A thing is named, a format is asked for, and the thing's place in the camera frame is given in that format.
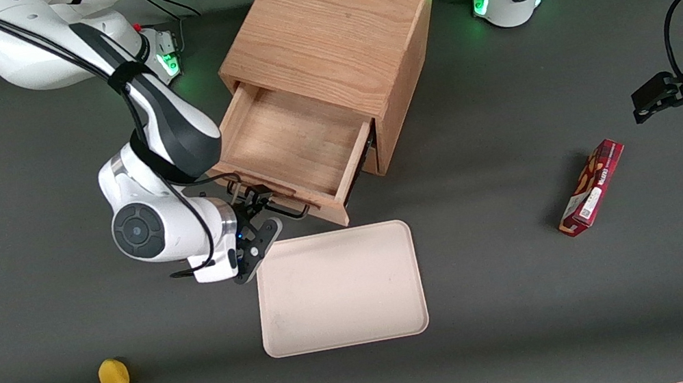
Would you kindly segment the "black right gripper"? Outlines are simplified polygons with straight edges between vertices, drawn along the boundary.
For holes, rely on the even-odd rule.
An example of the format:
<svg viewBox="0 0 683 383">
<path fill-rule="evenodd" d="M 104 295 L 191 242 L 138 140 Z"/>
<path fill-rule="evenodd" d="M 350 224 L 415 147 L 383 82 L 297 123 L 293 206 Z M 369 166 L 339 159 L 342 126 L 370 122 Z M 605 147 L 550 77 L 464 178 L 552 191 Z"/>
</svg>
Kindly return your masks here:
<svg viewBox="0 0 683 383">
<path fill-rule="evenodd" d="M 256 187 L 241 190 L 230 200 L 231 209 L 237 216 L 237 285 L 248 284 L 255 277 L 272 245 L 279 237 L 283 224 L 277 217 L 271 217 L 256 227 L 252 220 L 262 211 L 274 211 L 273 191 L 270 187 Z"/>
</svg>

